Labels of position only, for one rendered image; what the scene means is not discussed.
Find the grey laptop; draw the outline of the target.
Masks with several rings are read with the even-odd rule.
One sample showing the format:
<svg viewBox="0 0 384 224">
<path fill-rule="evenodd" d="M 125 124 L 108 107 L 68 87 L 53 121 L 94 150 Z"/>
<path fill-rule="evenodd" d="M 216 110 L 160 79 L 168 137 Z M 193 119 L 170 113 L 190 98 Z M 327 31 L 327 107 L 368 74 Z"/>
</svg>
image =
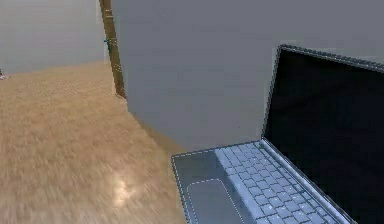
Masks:
<svg viewBox="0 0 384 224">
<path fill-rule="evenodd" d="M 186 224 L 384 224 L 384 64 L 280 45 L 260 139 L 171 162 Z"/>
</svg>

